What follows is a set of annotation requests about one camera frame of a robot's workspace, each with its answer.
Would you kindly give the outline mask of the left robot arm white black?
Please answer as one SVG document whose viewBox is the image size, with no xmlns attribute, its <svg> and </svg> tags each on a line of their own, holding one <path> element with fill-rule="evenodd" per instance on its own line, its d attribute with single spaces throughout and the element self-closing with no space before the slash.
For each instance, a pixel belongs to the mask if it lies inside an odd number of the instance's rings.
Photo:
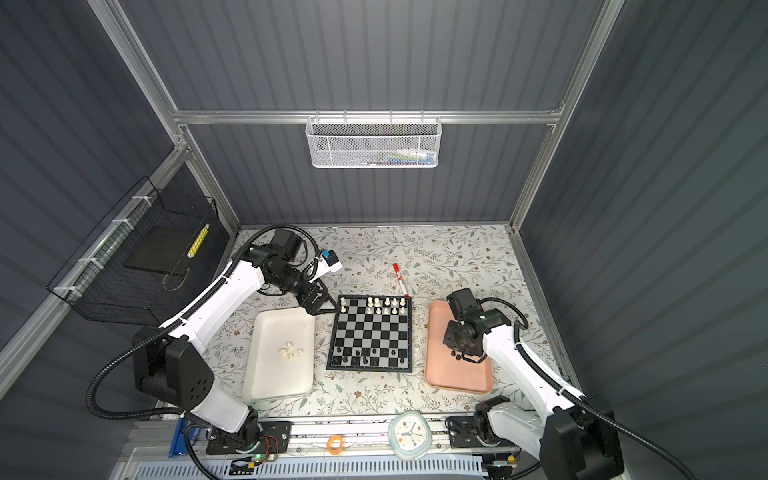
<svg viewBox="0 0 768 480">
<path fill-rule="evenodd" d="M 236 451 L 254 451 L 266 442 L 256 411 L 220 386 L 203 354 L 230 316 L 264 286 L 276 296 L 293 295 L 309 315 L 327 313 L 324 305 L 332 297 L 322 278 L 341 267 L 334 251 L 320 248 L 298 226 L 277 224 L 257 231 L 190 304 L 159 327 L 142 328 L 131 347 L 95 374 L 86 389 L 86 409 L 106 420 L 175 414 Z M 126 360 L 133 362 L 137 390 L 164 407 L 113 411 L 98 404 L 102 382 Z"/>
</svg>

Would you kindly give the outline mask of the mint green alarm clock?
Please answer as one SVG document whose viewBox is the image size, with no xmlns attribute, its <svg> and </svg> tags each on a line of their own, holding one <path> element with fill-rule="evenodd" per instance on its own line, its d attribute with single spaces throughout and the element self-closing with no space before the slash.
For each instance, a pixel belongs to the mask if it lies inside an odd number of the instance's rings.
<svg viewBox="0 0 768 480">
<path fill-rule="evenodd" d="M 394 455 L 402 461 L 420 459 L 433 441 L 428 421 L 417 411 L 407 411 L 392 419 L 387 437 Z"/>
</svg>

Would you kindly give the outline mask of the black white chess board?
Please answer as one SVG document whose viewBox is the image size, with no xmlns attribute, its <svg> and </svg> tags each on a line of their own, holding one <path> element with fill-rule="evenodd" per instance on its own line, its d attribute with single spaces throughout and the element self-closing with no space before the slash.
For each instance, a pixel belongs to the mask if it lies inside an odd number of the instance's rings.
<svg viewBox="0 0 768 480">
<path fill-rule="evenodd" d="M 342 313 L 338 304 L 326 368 L 331 371 L 394 372 L 413 371 L 412 299 L 406 315 L 351 315 Z M 400 348 L 410 351 L 409 370 L 341 370 L 329 368 L 329 356 L 334 347 Z"/>
</svg>

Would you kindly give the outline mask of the white plastic tray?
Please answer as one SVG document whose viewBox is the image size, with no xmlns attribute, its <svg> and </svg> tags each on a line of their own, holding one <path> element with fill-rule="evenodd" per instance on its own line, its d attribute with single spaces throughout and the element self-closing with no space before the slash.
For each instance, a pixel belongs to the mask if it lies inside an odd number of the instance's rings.
<svg viewBox="0 0 768 480">
<path fill-rule="evenodd" d="M 246 402 L 308 394 L 314 377 L 315 317 L 301 307 L 261 312 L 242 389 Z"/>
</svg>

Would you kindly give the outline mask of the black chess pieces on board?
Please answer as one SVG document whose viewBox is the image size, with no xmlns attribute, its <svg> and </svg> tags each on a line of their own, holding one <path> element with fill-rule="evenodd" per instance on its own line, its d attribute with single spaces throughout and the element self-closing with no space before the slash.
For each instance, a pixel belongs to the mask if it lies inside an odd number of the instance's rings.
<svg viewBox="0 0 768 480">
<path fill-rule="evenodd" d="M 400 348 L 334 347 L 329 368 L 341 370 L 409 370 L 410 351 Z"/>
</svg>

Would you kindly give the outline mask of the blue clamp tool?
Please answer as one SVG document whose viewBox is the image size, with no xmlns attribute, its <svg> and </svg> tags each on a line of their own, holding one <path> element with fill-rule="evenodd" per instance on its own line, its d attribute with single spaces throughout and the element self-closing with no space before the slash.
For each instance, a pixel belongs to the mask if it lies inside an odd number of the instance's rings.
<svg viewBox="0 0 768 480">
<path fill-rule="evenodd" d="M 179 458 L 187 455 L 187 448 L 184 440 L 184 431 L 187 427 L 185 418 L 179 418 L 176 422 L 175 430 L 171 439 L 168 452 L 169 458 Z"/>
</svg>

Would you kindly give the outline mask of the red white marker pen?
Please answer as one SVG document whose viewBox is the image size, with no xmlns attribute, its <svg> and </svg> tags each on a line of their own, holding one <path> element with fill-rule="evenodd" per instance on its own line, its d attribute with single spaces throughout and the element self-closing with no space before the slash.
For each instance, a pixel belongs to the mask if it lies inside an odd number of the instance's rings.
<svg viewBox="0 0 768 480">
<path fill-rule="evenodd" d="M 396 276 L 396 280 L 398 283 L 398 286 L 400 288 L 400 291 L 402 293 L 402 296 L 409 297 L 409 291 L 405 285 L 404 277 L 402 275 L 402 271 L 397 263 L 393 263 L 393 269 Z"/>
</svg>

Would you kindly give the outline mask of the white chess pieces in tray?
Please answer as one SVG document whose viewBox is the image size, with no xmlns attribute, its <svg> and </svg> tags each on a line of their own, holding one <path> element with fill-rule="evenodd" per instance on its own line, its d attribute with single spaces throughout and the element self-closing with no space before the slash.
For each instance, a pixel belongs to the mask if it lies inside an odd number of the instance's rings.
<svg viewBox="0 0 768 480">
<path fill-rule="evenodd" d="M 304 350 L 295 346 L 293 342 L 286 342 L 280 349 L 279 353 L 282 357 L 290 360 L 296 357 L 302 357 Z"/>
</svg>

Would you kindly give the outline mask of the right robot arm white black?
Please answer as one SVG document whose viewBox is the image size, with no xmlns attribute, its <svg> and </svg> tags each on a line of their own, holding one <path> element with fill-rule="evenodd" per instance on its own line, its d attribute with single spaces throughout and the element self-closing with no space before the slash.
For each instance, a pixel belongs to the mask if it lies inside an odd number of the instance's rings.
<svg viewBox="0 0 768 480">
<path fill-rule="evenodd" d="M 533 456 L 549 479 L 613 479 L 625 470 L 620 436 L 626 436 L 678 470 L 693 471 L 663 447 L 616 421 L 612 408 L 588 397 L 540 359 L 521 338 L 529 322 L 518 307 L 510 319 L 493 297 L 485 309 L 470 289 L 447 297 L 453 315 L 443 343 L 453 356 L 474 364 L 493 361 L 510 374 L 535 411 L 529 414 L 498 395 L 476 405 L 473 424 L 456 434 L 473 435 L 486 447 L 508 441 Z"/>
</svg>

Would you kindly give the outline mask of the pink plastic tray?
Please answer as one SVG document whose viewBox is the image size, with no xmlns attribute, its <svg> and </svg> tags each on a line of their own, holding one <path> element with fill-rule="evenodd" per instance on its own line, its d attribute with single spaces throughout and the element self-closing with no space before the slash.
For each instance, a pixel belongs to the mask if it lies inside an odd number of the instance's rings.
<svg viewBox="0 0 768 480">
<path fill-rule="evenodd" d="M 443 338 L 453 321 L 449 304 L 445 300 L 433 301 L 429 306 L 425 380 L 436 388 L 487 394 L 493 387 L 492 362 L 480 364 L 457 360 Z"/>
</svg>

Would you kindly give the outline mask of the white chess pieces on board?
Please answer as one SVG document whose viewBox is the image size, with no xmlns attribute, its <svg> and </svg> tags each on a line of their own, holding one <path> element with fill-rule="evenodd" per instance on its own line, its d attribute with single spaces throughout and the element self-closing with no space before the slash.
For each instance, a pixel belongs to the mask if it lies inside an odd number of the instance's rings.
<svg viewBox="0 0 768 480">
<path fill-rule="evenodd" d="M 351 315 L 406 315 L 411 298 L 408 296 L 341 295 L 337 302 L 342 313 Z"/>
</svg>

